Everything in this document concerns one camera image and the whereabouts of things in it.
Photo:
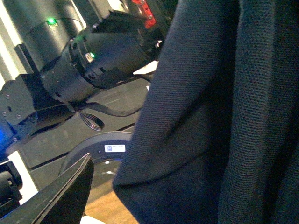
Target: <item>black cylindrical motor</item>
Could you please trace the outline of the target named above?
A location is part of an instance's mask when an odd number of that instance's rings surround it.
[[[39,71],[47,70],[83,29],[71,0],[3,0]]]

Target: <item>robotic arm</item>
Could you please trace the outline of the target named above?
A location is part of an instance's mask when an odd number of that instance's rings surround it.
[[[142,77],[133,72],[157,59],[176,4],[4,0],[23,42],[15,50],[28,74],[6,82],[0,91],[0,156],[13,142],[54,128],[76,112],[91,128],[101,130],[104,124],[82,112],[85,108],[113,116],[138,111],[115,111],[86,101]]]

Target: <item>black panel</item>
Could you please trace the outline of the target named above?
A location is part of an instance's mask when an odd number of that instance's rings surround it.
[[[65,156],[29,172],[38,191],[48,186],[59,176],[59,170],[64,159]]]
[[[148,92],[146,86],[148,82],[136,80],[116,88],[99,93],[92,98],[90,102],[99,102],[113,109],[126,110],[140,106]],[[129,117],[118,118],[105,115],[99,112],[87,110],[105,123],[105,128],[101,132],[96,132],[81,120],[80,116],[75,115],[58,128],[42,133],[30,142],[25,144],[19,151],[28,169],[34,170],[53,158],[59,157],[71,151],[76,145],[98,133],[117,131],[124,127],[130,126],[137,121],[138,115],[134,114]],[[36,183],[44,186],[40,179]]]

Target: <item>white surface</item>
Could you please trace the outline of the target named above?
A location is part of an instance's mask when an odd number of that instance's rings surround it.
[[[158,66],[158,62],[157,61],[153,61],[147,65],[145,65],[143,68],[137,70],[136,72],[134,72],[133,74],[146,74],[146,73],[150,73],[152,71],[155,71],[156,68]]]
[[[8,159],[14,163],[16,169],[21,175],[23,181],[23,187],[20,190],[20,193],[23,196],[23,199],[20,200],[20,204],[24,204],[26,201],[28,201],[37,193],[36,186],[33,183],[30,174],[28,173],[25,164],[23,163],[23,160],[21,159],[18,151],[12,153],[8,157]]]
[[[80,224],[105,224],[105,223],[95,218],[92,218],[90,216],[84,216],[82,217]]]

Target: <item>black cable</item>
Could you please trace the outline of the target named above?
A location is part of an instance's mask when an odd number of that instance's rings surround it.
[[[98,111],[98,112],[101,112],[101,113],[104,113],[107,115],[111,115],[111,116],[115,116],[115,117],[127,117],[127,116],[130,116],[130,115],[140,111],[141,107],[133,108],[131,110],[115,110],[115,109],[106,107],[102,104],[93,102],[93,103],[87,103],[87,104],[81,105],[78,109],[79,110],[91,109],[91,110]]]

